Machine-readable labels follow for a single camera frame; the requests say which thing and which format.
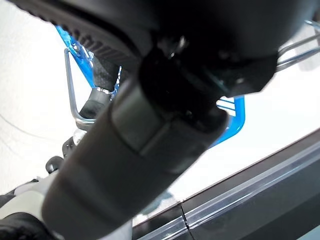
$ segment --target bolt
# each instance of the bolt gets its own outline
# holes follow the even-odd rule
[[[235,83],[236,84],[242,84],[245,81],[245,79],[243,77],[238,78]]]

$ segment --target blue bottle cage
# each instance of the blue bottle cage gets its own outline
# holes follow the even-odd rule
[[[79,42],[77,42],[68,32],[64,31],[60,26],[56,27],[62,40],[67,46],[69,52],[72,54],[77,65],[81,69],[87,82],[92,88],[95,88],[94,77],[93,77],[93,53],[87,51]],[[115,90],[112,93],[113,97],[117,94],[119,83],[115,85]],[[217,106],[223,110],[226,110],[229,115],[229,124],[224,134],[215,141],[210,148],[215,145],[222,143],[223,141],[236,135],[245,124],[245,98],[244,96],[238,96],[235,98],[222,97],[218,102]]]

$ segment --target dark metal frame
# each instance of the dark metal frame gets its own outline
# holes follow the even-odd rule
[[[179,218],[185,230],[168,239],[297,239],[320,225],[320,154],[311,149],[319,140],[320,129],[135,226],[132,239],[147,236]],[[311,151],[302,155],[306,149]],[[313,160],[217,217],[190,226],[188,214],[194,209],[292,158]]]

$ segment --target white floor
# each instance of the white floor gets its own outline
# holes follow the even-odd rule
[[[65,46],[55,28],[4,0],[0,16],[1,194],[45,176],[45,163],[62,154],[62,144],[76,126],[69,109]],[[246,96],[243,129],[205,152],[169,188],[175,199],[183,200],[319,128],[319,65],[315,56],[276,74],[263,92]],[[73,69],[81,106],[90,87],[75,64]]]

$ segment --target metal bracket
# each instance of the metal bracket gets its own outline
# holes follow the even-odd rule
[[[75,96],[75,89],[74,89],[74,82],[73,82],[72,73],[71,73],[69,53],[70,53],[70,50],[68,48],[66,48],[64,50],[64,60],[65,60],[66,80],[67,80],[67,84],[68,84],[68,93],[69,93],[71,114],[72,114],[75,122],[78,125],[83,126],[83,127],[89,127],[92,124],[94,124],[96,120],[84,118],[78,112],[77,103],[76,103],[76,96]]]
[[[320,31],[320,24],[319,24],[318,22],[315,22],[315,21],[312,21],[312,20],[306,20],[305,23],[306,23],[307,25],[312,26],[315,30]],[[281,57],[281,56],[284,55],[286,52],[288,52],[288,51],[290,51],[290,50],[292,50],[292,49],[295,49],[295,48],[297,48],[297,47],[299,47],[299,46],[302,46],[302,45],[304,45],[304,44],[306,44],[306,43],[309,43],[309,42],[311,42],[311,41],[313,41],[313,40],[316,40],[316,39],[319,39],[319,38],[320,38],[320,33],[318,33],[318,34],[316,34],[316,35],[314,35],[314,36],[308,37],[308,38],[306,38],[306,39],[304,39],[304,40],[298,41],[298,42],[296,42],[296,43],[294,43],[294,44],[291,44],[291,45],[289,45],[289,46],[286,46],[286,47],[282,48],[282,49],[279,51],[279,57]],[[295,65],[295,64],[297,64],[297,63],[300,63],[300,62],[302,62],[302,61],[304,61],[304,60],[306,60],[306,59],[308,59],[308,58],[310,58],[310,57],[312,57],[313,55],[318,54],[318,53],[320,53],[320,46],[315,47],[315,48],[313,48],[313,49],[311,49],[311,50],[308,50],[308,51],[306,51],[306,52],[304,52],[304,53],[301,53],[301,54],[299,54],[299,55],[290,57],[290,58],[288,58],[288,59],[286,59],[286,60],[280,61],[280,62],[278,62],[278,64],[277,64],[276,71],[277,71],[277,72],[280,72],[280,71],[282,71],[282,70],[285,70],[285,69],[287,69],[288,67],[291,67],[292,65]]]

